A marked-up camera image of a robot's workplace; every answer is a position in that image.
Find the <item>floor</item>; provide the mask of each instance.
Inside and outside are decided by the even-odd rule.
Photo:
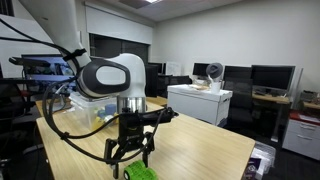
[[[26,137],[27,142],[32,144],[41,143],[39,133],[34,131],[34,119],[38,118],[39,114],[36,108],[32,109],[32,116],[27,116],[23,120],[30,122],[28,126],[24,126],[28,131]],[[275,167],[271,168],[269,173],[263,176],[265,180],[319,180],[320,179],[320,162],[304,157],[302,155],[284,150],[281,148],[281,142],[272,142],[269,138],[254,135],[254,139],[259,142],[268,144],[276,148]],[[53,179],[50,166],[46,162],[46,154],[44,149],[30,152],[26,155],[15,154],[12,158],[10,166],[7,169],[12,180],[25,179]]]

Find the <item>ceiling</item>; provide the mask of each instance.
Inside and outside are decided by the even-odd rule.
[[[141,8],[134,8],[123,3],[124,1],[136,1],[141,4],[144,0],[100,0],[114,7],[140,15],[152,21],[164,21],[167,19],[192,14],[195,12],[212,9],[242,0],[160,0]]]

